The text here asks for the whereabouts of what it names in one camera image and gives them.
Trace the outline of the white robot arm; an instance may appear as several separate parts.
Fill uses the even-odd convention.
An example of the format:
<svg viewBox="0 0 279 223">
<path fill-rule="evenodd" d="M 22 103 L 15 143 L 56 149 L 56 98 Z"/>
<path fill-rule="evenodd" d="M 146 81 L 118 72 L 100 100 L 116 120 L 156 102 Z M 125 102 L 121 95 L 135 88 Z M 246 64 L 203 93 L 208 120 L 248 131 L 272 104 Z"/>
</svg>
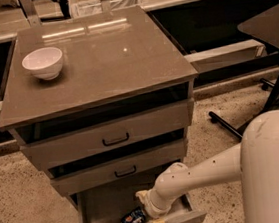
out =
<svg viewBox="0 0 279 223">
<path fill-rule="evenodd" d="M 255 117 L 238 145 L 193 167 L 174 163 L 155 181 L 153 188 L 136 193 L 153 219 L 167 214 L 188 191 L 239 181 L 245 223 L 279 223 L 279 110 Z"/>
</svg>

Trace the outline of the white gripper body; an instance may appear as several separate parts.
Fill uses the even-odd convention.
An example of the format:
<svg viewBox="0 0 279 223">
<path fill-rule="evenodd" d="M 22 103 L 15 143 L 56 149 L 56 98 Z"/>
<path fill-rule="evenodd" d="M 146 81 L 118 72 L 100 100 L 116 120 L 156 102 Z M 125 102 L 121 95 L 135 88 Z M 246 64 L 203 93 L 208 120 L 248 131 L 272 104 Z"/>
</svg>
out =
<svg viewBox="0 0 279 223">
<path fill-rule="evenodd" d="M 144 200 L 144 209 L 153 219 L 165 216 L 171 209 L 172 200 L 160 196 L 154 189 L 145 193 Z"/>
</svg>

